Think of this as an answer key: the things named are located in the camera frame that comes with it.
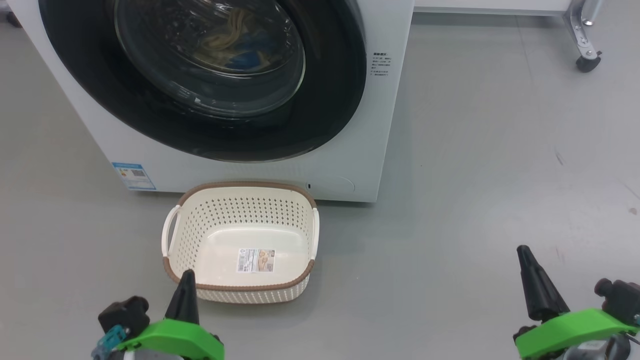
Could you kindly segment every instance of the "washing machine door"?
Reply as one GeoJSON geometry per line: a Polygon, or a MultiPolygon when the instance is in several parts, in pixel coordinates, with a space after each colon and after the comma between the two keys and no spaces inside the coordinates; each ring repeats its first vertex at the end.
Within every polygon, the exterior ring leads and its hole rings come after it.
{"type": "Polygon", "coordinates": [[[271,161],[331,140],[365,85],[347,0],[40,0],[58,56],[105,109],[170,147],[271,161]]]}

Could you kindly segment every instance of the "washing machine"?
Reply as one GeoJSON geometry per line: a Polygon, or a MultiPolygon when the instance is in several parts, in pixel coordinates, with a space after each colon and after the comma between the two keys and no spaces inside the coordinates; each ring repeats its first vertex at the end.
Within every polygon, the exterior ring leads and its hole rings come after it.
{"type": "Polygon", "coordinates": [[[413,0],[9,4],[129,189],[376,200],[413,0]]]}

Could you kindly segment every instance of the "barcode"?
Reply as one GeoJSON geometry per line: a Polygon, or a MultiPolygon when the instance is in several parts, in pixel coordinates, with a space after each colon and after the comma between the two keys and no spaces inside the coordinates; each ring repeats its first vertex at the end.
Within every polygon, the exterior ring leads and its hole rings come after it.
{"type": "Polygon", "coordinates": [[[245,261],[245,259],[246,259],[246,256],[244,256],[244,255],[241,255],[238,258],[238,271],[240,271],[240,272],[244,272],[244,261],[245,261]]]}

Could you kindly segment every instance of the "white plastic basket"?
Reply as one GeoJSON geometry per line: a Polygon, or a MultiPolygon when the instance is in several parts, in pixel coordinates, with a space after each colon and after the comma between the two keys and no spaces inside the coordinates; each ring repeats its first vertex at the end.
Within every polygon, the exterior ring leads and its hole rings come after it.
{"type": "Polygon", "coordinates": [[[193,269],[201,299],[238,304],[291,301],[307,287],[319,226],[316,202],[296,186],[201,185],[185,193],[166,217],[164,269],[175,282],[193,269]],[[255,265],[251,253],[267,262],[247,272],[255,265]]]}

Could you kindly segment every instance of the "caster wheel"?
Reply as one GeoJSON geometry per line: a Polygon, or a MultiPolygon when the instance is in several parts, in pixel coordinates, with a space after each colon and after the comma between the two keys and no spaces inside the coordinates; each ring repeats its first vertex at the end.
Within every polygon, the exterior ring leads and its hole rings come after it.
{"type": "Polygon", "coordinates": [[[14,13],[6,14],[6,20],[7,22],[9,22],[9,24],[13,25],[14,28],[22,27],[22,25],[20,25],[20,22],[18,21],[18,18],[15,16],[14,13]]]}
{"type": "Polygon", "coordinates": [[[578,58],[578,60],[576,60],[575,64],[576,66],[578,66],[578,70],[580,70],[581,72],[590,72],[591,70],[595,69],[596,66],[598,66],[600,60],[602,59],[599,56],[595,59],[586,59],[580,57],[578,58]]]}

